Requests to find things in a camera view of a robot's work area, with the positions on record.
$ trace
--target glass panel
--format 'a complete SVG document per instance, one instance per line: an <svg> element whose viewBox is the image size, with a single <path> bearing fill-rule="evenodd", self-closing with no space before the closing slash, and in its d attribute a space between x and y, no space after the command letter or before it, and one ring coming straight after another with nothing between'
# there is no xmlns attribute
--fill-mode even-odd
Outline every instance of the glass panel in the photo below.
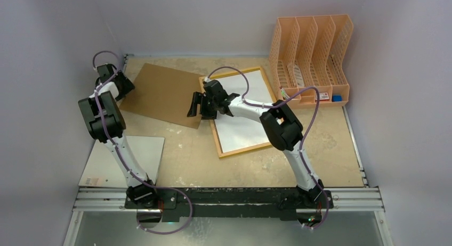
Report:
<svg viewBox="0 0 452 246"><path fill-rule="evenodd" d="M194 218L186 229L171 235L136 229L135 215L85 212L75 245L383 245L373 212L330 212L313 232L277 218ZM155 229L169 231L181 222L161 223Z"/></svg>

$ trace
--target wooden tabletop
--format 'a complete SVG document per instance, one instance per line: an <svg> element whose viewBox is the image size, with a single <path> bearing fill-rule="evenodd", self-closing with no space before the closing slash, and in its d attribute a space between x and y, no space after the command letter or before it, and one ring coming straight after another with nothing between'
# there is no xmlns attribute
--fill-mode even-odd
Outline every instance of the wooden tabletop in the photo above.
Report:
<svg viewBox="0 0 452 246"><path fill-rule="evenodd" d="M271 77L266 58L129 58L125 75L132 81L145 63L208 75L217 67L262 66ZM127 135L165 138L157 185L176 187L295 186L295 177L282 152L262 149L219 159L208 121L192 129L126 111ZM294 110L303 125L313 110ZM353 142L342 108L320 108L305 142L314 170L326 187L362 187Z"/></svg>

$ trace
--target brown cardboard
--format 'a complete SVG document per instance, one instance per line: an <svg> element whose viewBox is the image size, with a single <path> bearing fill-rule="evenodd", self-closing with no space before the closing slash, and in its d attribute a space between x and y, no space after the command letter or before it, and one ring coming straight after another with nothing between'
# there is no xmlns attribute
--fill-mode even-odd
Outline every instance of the brown cardboard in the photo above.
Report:
<svg viewBox="0 0 452 246"><path fill-rule="evenodd" d="M202 75L146 63L120 109L197 129L201 116L187 117Z"/></svg>

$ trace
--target sticker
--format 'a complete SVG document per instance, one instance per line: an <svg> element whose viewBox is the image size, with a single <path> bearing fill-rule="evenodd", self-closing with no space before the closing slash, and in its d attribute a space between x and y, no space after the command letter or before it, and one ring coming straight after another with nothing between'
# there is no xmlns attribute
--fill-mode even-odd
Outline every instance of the sticker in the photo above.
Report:
<svg viewBox="0 0 452 246"><path fill-rule="evenodd" d="M87 178L85 180L85 186L97 186L99 178Z"/></svg>
<svg viewBox="0 0 452 246"><path fill-rule="evenodd" d="M329 95L328 95L328 93L320 93L320 100L321 100L321 101L329 100Z"/></svg>
<svg viewBox="0 0 452 246"><path fill-rule="evenodd" d="M297 81L298 87L303 88L304 87L303 76L301 74L300 67L298 67L297 65L294 66L294 76L295 80Z"/></svg>

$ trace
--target gray wall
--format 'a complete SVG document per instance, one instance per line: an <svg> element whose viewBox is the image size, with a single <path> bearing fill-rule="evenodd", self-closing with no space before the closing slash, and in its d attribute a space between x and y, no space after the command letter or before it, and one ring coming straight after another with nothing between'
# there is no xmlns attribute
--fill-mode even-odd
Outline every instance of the gray wall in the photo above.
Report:
<svg viewBox="0 0 452 246"><path fill-rule="evenodd" d="M94 0L0 0L1 245L61 245L93 140L77 101L117 51Z"/></svg>
<svg viewBox="0 0 452 246"><path fill-rule="evenodd" d="M126 53L268 55L276 18L349 13L364 0L96 0Z"/></svg>
<svg viewBox="0 0 452 246"><path fill-rule="evenodd" d="M396 245L450 245L452 0L366 0L348 104Z"/></svg>

